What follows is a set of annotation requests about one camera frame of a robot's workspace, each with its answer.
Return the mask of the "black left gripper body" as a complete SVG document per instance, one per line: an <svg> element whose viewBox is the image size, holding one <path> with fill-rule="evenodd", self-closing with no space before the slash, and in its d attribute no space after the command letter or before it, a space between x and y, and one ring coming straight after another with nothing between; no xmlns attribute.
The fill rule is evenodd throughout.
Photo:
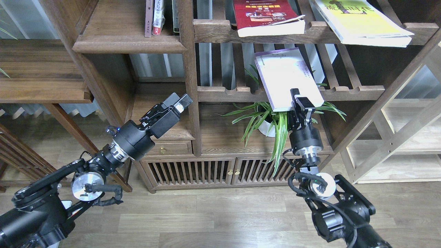
<svg viewBox="0 0 441 248"><path fill-rule="evenodd" d="M170 130L181 119L182 105L175 103L165 106L165 104L155 105L139 121L139 130L147 133L148 136L160 138Z"/></svg>

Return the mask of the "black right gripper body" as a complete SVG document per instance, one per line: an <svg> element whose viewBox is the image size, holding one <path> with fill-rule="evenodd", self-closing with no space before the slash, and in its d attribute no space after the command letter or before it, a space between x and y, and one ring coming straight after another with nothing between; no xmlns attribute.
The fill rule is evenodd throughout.
<svg viewBox="0 0 441 248"><path fill-rule="evenodd" d="M288 131L311 129L311 115L315 106L307 97L295 97L293 103L294 110L288 111Z"/></svg>

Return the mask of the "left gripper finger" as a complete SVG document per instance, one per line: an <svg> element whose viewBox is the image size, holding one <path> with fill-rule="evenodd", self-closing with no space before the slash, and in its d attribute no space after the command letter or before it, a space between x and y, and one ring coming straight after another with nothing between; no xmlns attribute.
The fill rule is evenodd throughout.
<svg viewBox="0 0 441 248"><path fill-rule="evenodd" d="M178 96L177 93L173 92L172 94L170 94L169 97L167 97L167 99L165 99L162 102L162 108L168 108L170 106L176 106L176 105L180 104L179 101L180 101L180 97Z"/></svg>
<svg viewBox="0 0 441 248"><path fill-rule="evenodd" d="M193 100L188 95L183 95L175 104L174 108L182 113L189 105L193 102Z"/></svg>

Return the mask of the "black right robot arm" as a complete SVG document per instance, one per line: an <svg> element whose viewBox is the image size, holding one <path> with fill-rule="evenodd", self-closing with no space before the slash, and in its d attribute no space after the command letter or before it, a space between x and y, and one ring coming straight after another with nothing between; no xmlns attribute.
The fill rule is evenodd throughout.
<svg viewBox="0 0 441 248"><path fill-rule="evenodd" d="M311 115L315 106L309 98L291 89L294 109L288 112L291 149L298 159L288 179L289 187L305 199L320 237L327 242L343 239L348 248L390 248L370 225L374 205L342 175L320 173L318 152L323 149L319 131Z"/></svg>

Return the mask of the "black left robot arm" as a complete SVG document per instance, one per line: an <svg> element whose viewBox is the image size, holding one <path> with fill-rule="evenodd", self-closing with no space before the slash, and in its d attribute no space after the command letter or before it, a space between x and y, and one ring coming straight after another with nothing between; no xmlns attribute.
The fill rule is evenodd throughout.
<svg viewBox="0 0 441 248"><path fill-rule="evenodd" d="M106 177L127 159L142 159L155 146L151 137L170 130L191 103L187 94L170 94L139 124L129 120L121 127L108 126L112 143L91 159L81 157L18 190L11 200L14 208L1 216L1 247L47 248L67 238L74 220L90 207L121 204L122 186L108 185Z"/></svg>

